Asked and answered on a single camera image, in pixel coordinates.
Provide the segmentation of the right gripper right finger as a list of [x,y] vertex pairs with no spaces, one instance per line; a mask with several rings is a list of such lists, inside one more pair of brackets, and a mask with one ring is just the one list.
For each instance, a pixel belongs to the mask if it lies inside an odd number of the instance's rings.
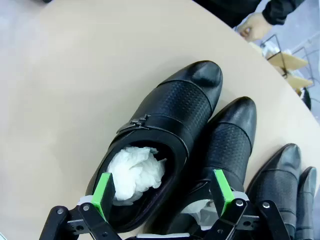
[[276,204],[257,204],[236,198],[221,169],[213,171],[209,192],[218,219],[205,234],[205,240],[289,240],[290,235]]

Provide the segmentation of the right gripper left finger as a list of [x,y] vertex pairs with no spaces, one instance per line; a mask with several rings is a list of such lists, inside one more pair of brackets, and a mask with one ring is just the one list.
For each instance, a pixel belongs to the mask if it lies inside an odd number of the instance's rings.
[[57,205],[50,210],[39,238],[77,240],[89,234],[94,240],[119,240],[108,222],[115,193],[112,174],[103,173],[93,195],[84,196],[73,209]]

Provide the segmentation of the person's left hand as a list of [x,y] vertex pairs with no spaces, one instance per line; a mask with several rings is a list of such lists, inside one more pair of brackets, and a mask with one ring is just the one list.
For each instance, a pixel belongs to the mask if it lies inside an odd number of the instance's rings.
[[253,13],[237,28],[237,31],[247,42],[254,42],[261,40],[272,27],[262,13]]

